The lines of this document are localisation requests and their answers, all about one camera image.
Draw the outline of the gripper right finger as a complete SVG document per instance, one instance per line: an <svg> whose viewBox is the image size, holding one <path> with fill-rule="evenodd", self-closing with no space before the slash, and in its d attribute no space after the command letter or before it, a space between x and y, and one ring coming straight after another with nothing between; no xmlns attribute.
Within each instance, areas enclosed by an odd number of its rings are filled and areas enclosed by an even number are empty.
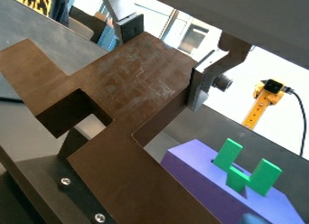
<svg viewBox="0 0 309 224"><path fill-rule="evenodd" d="M233 80L225 72L239 66L247 59L252 44L223 32L216 48L192 68L188 108L197 111L209 97L212 87L227 91Z"/></svg>

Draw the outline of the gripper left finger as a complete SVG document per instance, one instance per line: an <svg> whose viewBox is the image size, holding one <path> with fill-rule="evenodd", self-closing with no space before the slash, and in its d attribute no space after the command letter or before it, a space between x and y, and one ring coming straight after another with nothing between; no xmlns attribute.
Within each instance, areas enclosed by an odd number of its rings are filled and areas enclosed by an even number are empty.
<svg viewBox="0 0 309 224"><path fill-rule="evenodd" d="M137 13L134 0L104 0L112 13L120 43L144 33L144 14Z"/></svg>

